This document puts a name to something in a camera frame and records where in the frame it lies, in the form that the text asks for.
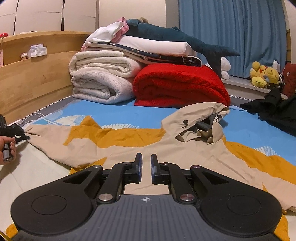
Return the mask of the person left hand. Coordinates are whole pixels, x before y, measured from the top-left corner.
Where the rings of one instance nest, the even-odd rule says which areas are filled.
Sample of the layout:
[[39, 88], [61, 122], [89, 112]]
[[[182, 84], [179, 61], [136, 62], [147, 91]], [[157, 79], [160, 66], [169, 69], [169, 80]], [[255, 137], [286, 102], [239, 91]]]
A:
[[1, 136], [0, 141], [0, 162], [1, 165], [6, 165], [16, 157], [16, 139]]

